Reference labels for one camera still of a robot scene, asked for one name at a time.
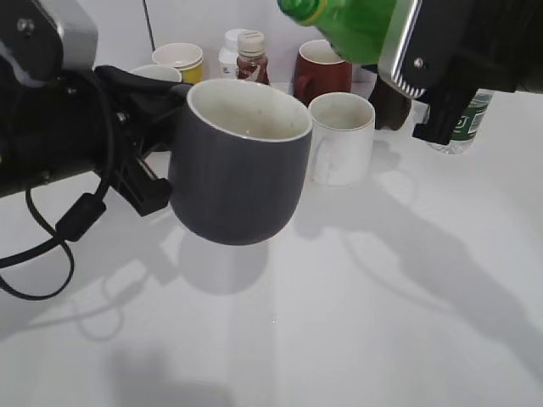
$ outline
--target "white cup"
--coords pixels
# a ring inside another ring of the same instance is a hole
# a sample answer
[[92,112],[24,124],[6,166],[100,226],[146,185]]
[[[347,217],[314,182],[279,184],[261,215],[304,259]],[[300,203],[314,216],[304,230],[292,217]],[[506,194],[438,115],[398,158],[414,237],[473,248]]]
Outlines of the white cup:
[[348,187],[369,171],[375,109],[352,93],[327,93],[309,106],[314,121],[309,178],[327,187]]
[[178,70],[160,65],[140,66],[139,68],[131,70],[130,73],[148,79],[155,79],[157,81],[180,83],[183,80],[181,72],[179,72]]
[[186,83],[202,81],[204,51],[198,45],[185,42],[164,45],[154,51],[153,62],[179,70]]

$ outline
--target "mug rim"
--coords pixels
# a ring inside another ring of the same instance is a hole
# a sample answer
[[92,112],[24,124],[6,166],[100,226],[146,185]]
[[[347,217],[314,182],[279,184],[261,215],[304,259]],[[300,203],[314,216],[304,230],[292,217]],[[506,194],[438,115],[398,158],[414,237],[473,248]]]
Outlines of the mug rim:
[[134,68],[133,70],[130,70],[130,74],[133,74],[133,75],[138,75],[138,72],[141,71],[141,70],[148,70],[148,69],[151,69],[151,68],[158,68],[160,70],[169,70],[170,72],[172,72],[173,70],[177,73],[177,78],[178,78],[178,81],[176,81],[176,83],[182,83],[183,82],[183,74],[181,72],[179,72],[179,70],[176,70],[175,68],[171,67],[171,66],[166,66],[166,65],[159,65],[159,64],[147,64],[147,65],[142,65],[142,66],[138,66],[136,68]]
[[[293,102],[296,102],[301,108],[302,108],[302,112],[305,113],[305,117],[307,119],[307,122],[308,122],[308,126],[305,128],[305,130],[303,132],[301,132],[298,136],[295,136],[295,137],[290,137],[290,138],[282,138],[282,139],[270,139],[270,138],[259,138],[259,137],[251,137],[251,136],[247,136],[247,135],[243,135],[243,134],[238,134],[238,133],[235,133],[234,131],[229,131],[227,129],[224,129],[218,125],[216,125],[215,123],[213,123],[212,121],[206,119],[197,109],[196,107],[194,106],[194,103],[193,103],[193,94],[200,88],[200,87],[203,87],[203,86],[211,86],[213,83],[218,83],[218,82],[230,82],[230,83],[235,83],[236,86],[253,86],[253,87],[259,87],[260,89],[264,89],[264,90],[271,90],[271,92],[273,93],[276,93],[277,95],[279,95],[281,98],[285,98],[285,99],[291,99]],[[285,92],[282,92],[274,87],[271,87],[269,85],[264,85],[262,83],[257,83],[257,82],[249,82],[249,81],[239,81],[239,80],[235,80],[235,79],[226,79],[226,78],[219,78],[219,79],[211,79],[211,80],[207,80],[207,81],[201,81],[200,83],[192,86],[190,88],[190,90],[188,91],[188,94],[187,94],[187,103],[188,103],[188,107],[191,109],[191,111],[196,115],[196,117],[198,117],[200,120],[202,120],[206,125],[209,125],[211,127],[213,127],[214,129],[222,132],[222,133],[226,133],[228,134],[229,136],[234,136],[234,137],[237,137],[237,138],[241,138],[243,140],[250,140],[250,141],[253,141],[253,142],[269,142],[269,143],[283,143],[283,142],[293,142],[293,141],[296,141],[296,140],[301,140],[302,138],[304,137],[307,137],[311,134],[311,132],[313,131],[313,116],[312,114],[310,113],[309,109],[302,103],[300,102],[298,99],[296,99],[295,97],[293,96],[290,96],[288,95],[287,93]]]
[[[196,59],[193,59],[190,62],[187,62],[186,64],[179,64],[179,65],[171,63],[171,62],[161,63],[161,62],[159,62],[157,60],[156,55],[158,54],[159,51],[162,51],[162,50],[164,50],[164,49],[166,49],[168,47],[179,47],[179,46],[193,47],[194,49],[198,50],[199,56]],[[192,44],[191,42],[170,42],[169,44],[165,44],[162,47],[156,48],[153,51],[153,55],[151,55],[151,58],[153,59],[153,62],[155,62],[157,65],[169,66],[169,67],[174,68],[174,69],[185,69],[185,70],[187,70],[188,68],[194,68],[194,67],[198,66],[200,63],[202,63],[204,61],[204,50],[201,47],[199,47],[198,45]]]
[[[366,106],[369,106],[371,108],[372,118],[365,125],[361,125],[360,127],[356,127],[356,128],[352,128],[352,129],[337,129],[337,128],[334,128],[334,127],[331,127],[329,125],[325,125],[325,124],[321,123],[319,120],[316,119],[316,117],[311,112],[311,108],[313,107],[314,103],[317,102],[319,99],[329,98],[331,96],[338,96],[338,95],[348,96],[349,98],[355,98],[355,99],[361,100]],[[347,92],[325,93],[325,94],[319,96],[318,98],[314,98],[311,101],[311,103],[309,104],[308,110],[310,112],[311,118],[313,119],[313,121],[315,121],[315,123],[317,123],[318,125],[324,127],[325,129],[328,129],[328,130],[331,130],[331,131],[337,131],[337,132],[351,132],[351,131],[365,130],[367,127],[369,127],[370,125],[375,123],[375,119],[376,119],[375,107],[373,107],[371,102],[369,100],[363,98],[362,96],[355,94],[355,93],[347,93]]]
[[303,59],[305,59],[307,62],[311,62],[312,64],[317,64],[317,65],[339,65],[339,64],[344,64],[346,63],[347,61],[345,61],[344,59],[342,59],[339,55],[338,55],[338,58],[340,58],[341,60],[338,61],[338,62],[319,62],[319,61],[315,61],[314,59],[310,59],[310,58],[307,58],[304,53],[302,53],[302,48],[305,47],[306,45],[309,45],[309,44],[312,44],[314,42],[325,42],[327,43],[328,45],[330,44],[330,42],[328,40],[325,40],[325,39],[321,39],[321,40],[311,40],[311,41],[308,41],[308,42],[304,42],[300,47],[299,47],[299,50],[298,50],[298,55],[300,57],[302,57]]

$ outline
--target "screw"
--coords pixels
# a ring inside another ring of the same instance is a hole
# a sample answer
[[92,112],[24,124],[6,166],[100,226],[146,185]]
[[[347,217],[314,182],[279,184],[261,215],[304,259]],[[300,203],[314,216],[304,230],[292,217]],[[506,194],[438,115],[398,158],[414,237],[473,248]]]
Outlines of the screw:
[[43,171],[42,172],[42,183],[43,183],[43,185],[49,185],[50,181],[51,181],[51,173],[49,171]]
[[24,33],[26,36],[32,36],[35,29],[34,21],[31,19],[19,19],[19,21],[17,21],[17,30]]
[[415,68],[417,68],[418,70],[421,70],[425,66],[424,59],[422,58],[415,59],[414,65],[415,65]]
[[128,121],[128,116],[122,112],[117,113],[117,120],[124,125]]

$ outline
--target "red mug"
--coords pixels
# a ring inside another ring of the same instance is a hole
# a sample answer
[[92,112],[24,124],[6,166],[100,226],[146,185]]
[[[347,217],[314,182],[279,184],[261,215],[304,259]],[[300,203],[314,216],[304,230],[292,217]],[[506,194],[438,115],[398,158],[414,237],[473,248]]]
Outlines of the red mug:
[[339,57],[326,40],[299,48],[294,72],[294,96],[305,106],[325,93],[350,92],[353,65]]

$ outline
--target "cable connector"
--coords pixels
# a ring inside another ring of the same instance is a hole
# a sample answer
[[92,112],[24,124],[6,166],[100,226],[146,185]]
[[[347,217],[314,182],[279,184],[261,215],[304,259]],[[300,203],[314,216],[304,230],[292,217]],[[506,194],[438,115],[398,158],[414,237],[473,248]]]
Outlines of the cable connector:
[[68,242],[79,242],[106,211],[105,203],[91,193],[83,194],[56,225],[57,234]]

